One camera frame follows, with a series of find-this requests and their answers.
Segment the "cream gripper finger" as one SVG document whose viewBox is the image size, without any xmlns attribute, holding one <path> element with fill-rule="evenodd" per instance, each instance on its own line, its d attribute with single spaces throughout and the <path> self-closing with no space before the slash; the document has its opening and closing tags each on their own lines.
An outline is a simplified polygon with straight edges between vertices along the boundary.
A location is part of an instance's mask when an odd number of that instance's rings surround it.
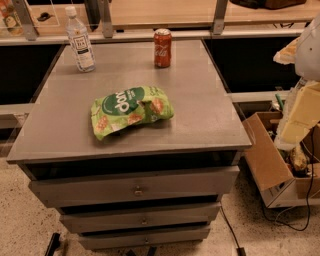
<svg viewBox="0 0 320 256">
<path fill-rule="evenodd" d="M 281 150 L 292 150 L 319 122 L 320 83 L 308 81 L 299 89 L 292 88 L 285 101 L 274 145 Z"/>
</svg>

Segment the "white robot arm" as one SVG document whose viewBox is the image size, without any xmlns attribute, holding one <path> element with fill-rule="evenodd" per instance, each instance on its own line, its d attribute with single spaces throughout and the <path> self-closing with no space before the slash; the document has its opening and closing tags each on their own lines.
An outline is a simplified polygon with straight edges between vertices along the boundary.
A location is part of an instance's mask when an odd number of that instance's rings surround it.
<svg viewBox="0 0 320 256">
<path fill-rule="evenodd" d="M 295 73 L 300 80 L 285 100 L 274 141 L 285 151 L 295 148 L 320 121 L 320 15 L 296 40 L 294 52 Z"/>
</svg>

